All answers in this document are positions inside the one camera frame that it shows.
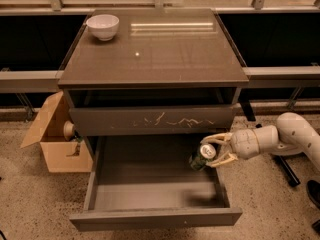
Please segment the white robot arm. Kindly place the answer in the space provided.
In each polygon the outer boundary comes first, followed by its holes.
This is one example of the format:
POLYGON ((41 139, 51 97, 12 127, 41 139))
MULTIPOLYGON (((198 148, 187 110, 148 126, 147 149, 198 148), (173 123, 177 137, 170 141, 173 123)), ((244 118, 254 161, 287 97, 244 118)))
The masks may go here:
POLYGON ((320 135, 302 116, 286 112, 275 125, 207 136, 200 142, 200 157, 211 168, 260 154, 290 156, 304 153, 320 170, 320 135))

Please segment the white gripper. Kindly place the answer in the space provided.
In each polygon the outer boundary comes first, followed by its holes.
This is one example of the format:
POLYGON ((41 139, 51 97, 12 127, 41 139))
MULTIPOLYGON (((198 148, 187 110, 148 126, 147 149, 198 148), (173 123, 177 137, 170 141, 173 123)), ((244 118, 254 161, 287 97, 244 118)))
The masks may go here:
POLYGON ((216 168, 233 161, 237 161, 238 157, 242 159, 251 159, 259 154, 259 145, 257 136, 251 129, 238 130, 231 134, 218 133, 204 137, 200 143, 201 144, 218 144, 227 145, 231 140, 231 147, 233 152, 226 152, 216 160, 207 162, 206 165, 211 168, 216 168))

